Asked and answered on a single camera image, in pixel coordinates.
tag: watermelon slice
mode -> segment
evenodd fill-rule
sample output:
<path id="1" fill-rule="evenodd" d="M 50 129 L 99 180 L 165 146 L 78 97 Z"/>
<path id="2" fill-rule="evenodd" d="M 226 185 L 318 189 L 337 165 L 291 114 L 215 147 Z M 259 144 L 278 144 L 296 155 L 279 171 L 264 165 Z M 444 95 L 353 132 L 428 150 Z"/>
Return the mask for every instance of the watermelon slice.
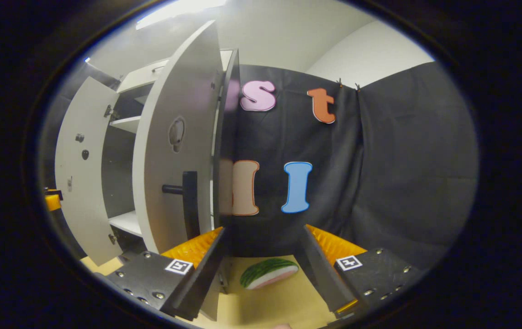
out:
<path id="1" fill-rule="evenodd" d="M 298 265 L 290 260 L 269 258 L 247 268 L 240 276 L 240 285 L 246 289 L 258 289 L 285 279 L 298 270 Z"/>

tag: foam letter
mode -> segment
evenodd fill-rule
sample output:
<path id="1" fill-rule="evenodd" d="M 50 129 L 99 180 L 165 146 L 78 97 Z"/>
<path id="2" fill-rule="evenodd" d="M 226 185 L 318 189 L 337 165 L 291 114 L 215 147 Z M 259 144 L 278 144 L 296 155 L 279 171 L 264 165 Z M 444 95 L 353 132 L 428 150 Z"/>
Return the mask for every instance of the foam letter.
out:
<path id="1" fill-rule="evenodd" d="M 269 111 L 276 103 L 270 91 L 275 91 L 275 86 L 269 81 L 249 81 L 243 86 L 240 106 L 245 111 Z"/>
<path id="2" fill-rule="evenodd" d="M 317 88 L 307 91 L 307 95 L 313 98 L 313 116 L 323 123 L 336 121 L 336 115 L 328 112 L 328 103 L 334 104 L 334 98 L 328 96 L 324 88 Z"/>
<path id="3" fill-rule="evenodd" d="M 236 216 L 252 216 L 259 213 L 255 206 L 254 183 L 255 172 L 259 170 L 259 162 L 240 160 L 232 167 L 232 214 Z"/>
<path id="4" fill-rule="evenodd" d="M 305 201 L 307 190 L 307 175 L 312 169 L 309 162 L 288 162 L 283 169 L 290 175 L 290 185 L 287 190 L 287 202 L 281 211 L 292 214 L 301 212 L 309 208 L 309 203 Z"/>

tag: yellow table surface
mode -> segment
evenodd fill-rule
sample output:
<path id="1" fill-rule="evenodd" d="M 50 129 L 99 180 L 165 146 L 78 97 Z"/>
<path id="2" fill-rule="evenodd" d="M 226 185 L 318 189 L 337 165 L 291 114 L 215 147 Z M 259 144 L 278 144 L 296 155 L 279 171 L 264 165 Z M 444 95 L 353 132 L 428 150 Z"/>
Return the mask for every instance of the yellow table surface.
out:
<path id="1" fill-rule="evenodd" d="M 231 258 L 229 287 L 219 296 L 217 321 L 200 314 L 190 323 L 205 329 L 272 329 L 284 323 L 292 329 L 315 329 L 336 320 L 301 268 L 258 290 L 244 289 L 240 275 L 267 258 Z M 280 258 L 296 262 L 292 255 Z"/>

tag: white wall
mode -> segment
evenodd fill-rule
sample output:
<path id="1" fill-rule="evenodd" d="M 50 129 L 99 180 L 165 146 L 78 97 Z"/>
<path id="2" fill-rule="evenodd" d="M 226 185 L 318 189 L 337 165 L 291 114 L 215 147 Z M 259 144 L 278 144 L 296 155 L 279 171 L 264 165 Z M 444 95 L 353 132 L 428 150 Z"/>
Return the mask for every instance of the white wall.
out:
<path id="1" fill-rule="evenodd" d="M 374 21 L 338 42 L 306 73 L 361 87 L 434 59 L 411 39 Z"/>

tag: blue letter i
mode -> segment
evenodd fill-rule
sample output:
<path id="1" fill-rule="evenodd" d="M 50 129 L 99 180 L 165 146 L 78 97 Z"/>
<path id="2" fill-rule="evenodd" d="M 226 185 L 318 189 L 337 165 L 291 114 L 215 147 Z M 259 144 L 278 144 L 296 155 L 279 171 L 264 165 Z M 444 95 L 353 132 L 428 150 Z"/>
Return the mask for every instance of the blue letter i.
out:
<path id="1" fill-rule="evenodd" d="M 281 211 L 287 214 L 301 212 L 309 208 L 309 203 L 305 201 L 307 190 L 307 175 L 312 169 L 309 162 L 288 162 L 283 169 L 290 175 L 290 186 L 287 191 L 287 203 L 283 205 Z"/>

